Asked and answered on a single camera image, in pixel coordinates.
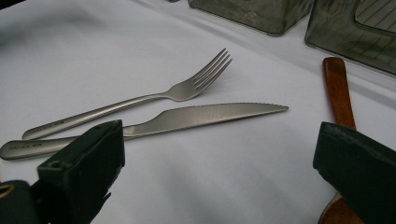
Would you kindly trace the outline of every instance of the fork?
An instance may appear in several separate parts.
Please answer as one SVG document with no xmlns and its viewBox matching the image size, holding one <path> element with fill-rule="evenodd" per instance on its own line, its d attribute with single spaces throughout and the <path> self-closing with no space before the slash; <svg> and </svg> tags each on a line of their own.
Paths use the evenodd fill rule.
<svg viewBox="0 0 396 224">
<path fill-rule="evenodd" d="M 170 99 L 175 102 L 187 101 L 208 88 L 225 70 L 233 59 L 229 59 L 230 55 L 226 49 L 223 49 L 210 63 L 208 63 L 201 71 L 189 79 L 182 81 L 171 87 L 168 91 L 155 93 L 146 96 L 136 97 L 134 99 L 122 101 L 114 105 L 107 105 L 92 111 L 88 111 L 67 119 L 60 119 L 52 123 L 44 124 L 26 131 L 22 139 L 32 140 L 54 133 L 59 133 L 66 129 L 76 127 L 82 123 L 93 119 L 99 119 L 105 115 L 120 111 L 122 109 L 140 105 L 159 99 Z"/>
</svg>

